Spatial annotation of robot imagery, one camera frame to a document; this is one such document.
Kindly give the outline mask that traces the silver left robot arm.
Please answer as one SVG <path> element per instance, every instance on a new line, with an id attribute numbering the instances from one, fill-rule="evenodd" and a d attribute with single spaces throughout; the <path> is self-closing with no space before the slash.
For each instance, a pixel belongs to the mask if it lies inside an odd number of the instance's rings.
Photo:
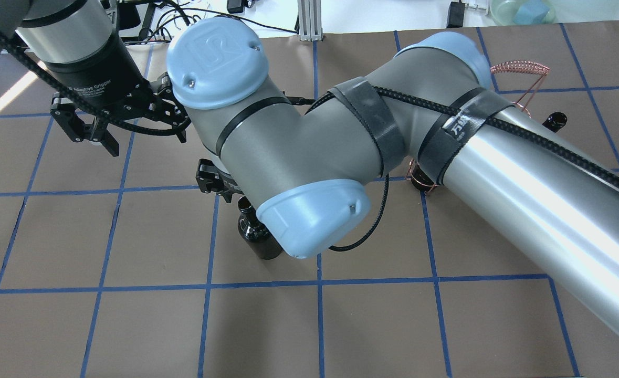
<path id="1" fill-rule="evenodd" d="M 0 52 L 55 89 L 50 114 L 72 142 L 117 157 L 112 124 L 185 143 L 190 119 L 168 75 L 146 79 L 119 29 L 115 1 L 0 1 Z"/>

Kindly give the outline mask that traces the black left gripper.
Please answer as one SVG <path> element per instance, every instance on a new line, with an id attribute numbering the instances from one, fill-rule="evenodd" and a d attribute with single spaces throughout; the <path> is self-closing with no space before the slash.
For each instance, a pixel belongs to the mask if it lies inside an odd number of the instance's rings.
<path id="1" fill-rule="evenodd" d="M 184 106 L 173 95 L 167 72 L 153 82 L 146 80 L 118 36 L 110 36 L 100 50 L 87 58 L 45 64 L 57 81 L 113 117 L 147 118 L 173 128 L 189 120 Z M 74 143 L 92 141 L 92 125 L 84 123 L 76 111 L 77 106 L 71 100 L 61 94 L 53 95 L 50 115 L 66 136 Z M 108 131 L 108 125 L 101 118 L 95 119 L 95 142 L 112 157 L 118 157 L 120 147 Z"/>

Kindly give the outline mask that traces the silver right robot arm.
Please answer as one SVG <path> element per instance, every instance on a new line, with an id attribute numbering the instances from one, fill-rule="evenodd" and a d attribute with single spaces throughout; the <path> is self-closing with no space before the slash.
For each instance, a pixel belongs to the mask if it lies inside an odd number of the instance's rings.
<path id="1" fill-rule="evenodd" d="M 366 184 L 412 157 L 619 335 L 619 176 L 489 89 L 470 38 L 442 31 L 403 48 L 304 115 L 240 21 L 188 27 L 166 68 L 224 189 L 289 256 L 343 239 L 370 210 Z"/>

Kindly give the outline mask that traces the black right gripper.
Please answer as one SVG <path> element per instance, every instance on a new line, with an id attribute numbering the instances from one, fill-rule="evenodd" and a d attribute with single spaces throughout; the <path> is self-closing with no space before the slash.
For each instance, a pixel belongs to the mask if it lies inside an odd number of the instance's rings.
<path id="1" fill-rule="evenodd" d="M 242 189 L 230 173 L 216 167 L 212 160 L 199 159 L 195 180 L 203 193 L 215 193 L 226 203 L 232 203 L 233 195 L 242 195 Z"/>

